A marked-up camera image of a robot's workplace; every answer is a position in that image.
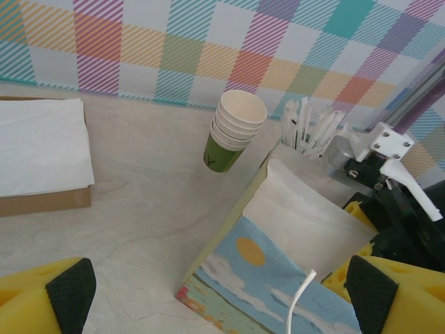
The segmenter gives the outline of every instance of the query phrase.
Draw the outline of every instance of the screw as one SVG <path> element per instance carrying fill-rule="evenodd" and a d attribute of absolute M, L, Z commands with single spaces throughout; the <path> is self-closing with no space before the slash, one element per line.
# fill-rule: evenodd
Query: screw
<path fill-rule="evenodd" d="M 357 176 L 359 176 L 359 172 L 357 172 L 356 170 L 350 170 L 348 175 L 351 179 L 355 179 L 357 178 Z"/>
<path fill-rule="evenodd" d="M 387 183 L 387 187 L 388 187 L 389 190 L 392 190 L 392 189 L 396 188 L 396 184 L 394 183 L 393 180 L 386 179 L 386 183 Z"/>

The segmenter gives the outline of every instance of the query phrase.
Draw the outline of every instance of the cardboard box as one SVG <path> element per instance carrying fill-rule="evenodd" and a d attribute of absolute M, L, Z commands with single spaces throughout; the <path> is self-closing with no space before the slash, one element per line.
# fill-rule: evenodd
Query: cardboard box
<path fill-rule="evenodd" d="M 0 96 L 3 101 L 45 100 L 43 97 Z M 0 217 L 32 214 L 91 206 L 91 186 L 82 189 L 38 195 L 0 198 Z"/>

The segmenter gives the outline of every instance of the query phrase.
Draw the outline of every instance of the table surface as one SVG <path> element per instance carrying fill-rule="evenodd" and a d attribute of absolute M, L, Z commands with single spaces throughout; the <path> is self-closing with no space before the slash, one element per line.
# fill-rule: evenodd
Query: table surface
<path fill-rule="evenodd" d="M 225 174 L 202 160 L 213 111 L 0 83 L 0 95 L 84 101 L 92 206 L 0 218 L 0 276 L 67 257 L 92 260 L 84 333 L 220 333 L 176 301 L 196 255 L 280 137 L 266 121 Z"/>

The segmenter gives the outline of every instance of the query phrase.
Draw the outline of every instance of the stack of paper cups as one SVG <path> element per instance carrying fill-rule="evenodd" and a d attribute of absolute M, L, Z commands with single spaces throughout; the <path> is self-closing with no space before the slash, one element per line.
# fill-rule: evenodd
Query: stack of paper cups
<path fill-rule="evenodd" d="M 222 94 L 204 151 L 207 167 L 219 173 L 227 172 L 266 118 L 266 106 L 257 96 L 242 90 Z"/>

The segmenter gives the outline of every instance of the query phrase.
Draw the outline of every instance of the colorful plaid pattern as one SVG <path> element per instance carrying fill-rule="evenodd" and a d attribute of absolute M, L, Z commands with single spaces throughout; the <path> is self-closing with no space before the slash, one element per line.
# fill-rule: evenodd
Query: colorful plaid pattern
<path fill-rule="evenodd" d="M 210 108 L 242 89 L 271 117 L 310 97 L 366 127 L 441 56 L 418 69 L 445 38 L 444 2 L 3 0 L 0 79 Z M 413 70 L 417 77 L 375 114 Z M 413 126 L 420 143 L 410 157 L 445 169 L 437 146 L 444 139 L 445 147 L 444 109 L 438 103 Z M 414 174 L 431 164 L 416 163 Z"/>

